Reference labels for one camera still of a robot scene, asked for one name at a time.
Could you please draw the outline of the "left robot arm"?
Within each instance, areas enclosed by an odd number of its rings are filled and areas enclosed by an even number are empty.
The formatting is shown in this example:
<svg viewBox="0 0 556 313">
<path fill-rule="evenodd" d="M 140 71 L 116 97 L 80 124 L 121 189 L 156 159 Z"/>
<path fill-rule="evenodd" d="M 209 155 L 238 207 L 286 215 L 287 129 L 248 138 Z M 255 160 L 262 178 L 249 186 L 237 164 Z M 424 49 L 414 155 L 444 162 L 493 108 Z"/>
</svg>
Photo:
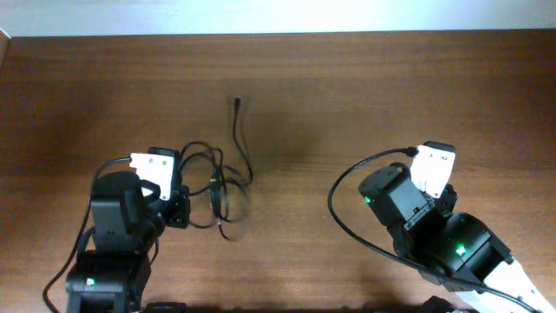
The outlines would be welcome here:
<svg viewBox="0 0 556 313">
<path fill-rule="evenodd" d="M 65 280 L 69 312 L 137 312 L 159 238 L 189 226 L 189 188 L 177 150 L 151 147 L 125 157 L 128 170 L 95 174 L 88 211 L 93 225 L 77 241 Z"/>
</svg>

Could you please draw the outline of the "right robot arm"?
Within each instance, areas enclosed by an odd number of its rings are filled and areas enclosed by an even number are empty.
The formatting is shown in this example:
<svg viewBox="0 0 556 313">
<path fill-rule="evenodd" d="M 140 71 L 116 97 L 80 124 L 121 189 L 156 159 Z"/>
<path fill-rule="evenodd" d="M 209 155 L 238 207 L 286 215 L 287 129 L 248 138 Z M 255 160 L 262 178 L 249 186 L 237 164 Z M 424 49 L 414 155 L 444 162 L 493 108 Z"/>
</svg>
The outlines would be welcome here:
<svg viewBox="0 0 556 313">
<path fill-rule="evenodd" d="M 362 180 L 359 192 L 396 255 L 424 266 L 423 278 L 478 312 L 521 312 L 526 305 L 553 312 L 510 249 L 480 219 L 454 211 L 457 194 L 448 180 L 455 152 L 428 141 L 411 151 L 411 165 L 391 163 Z"/>
</svg>

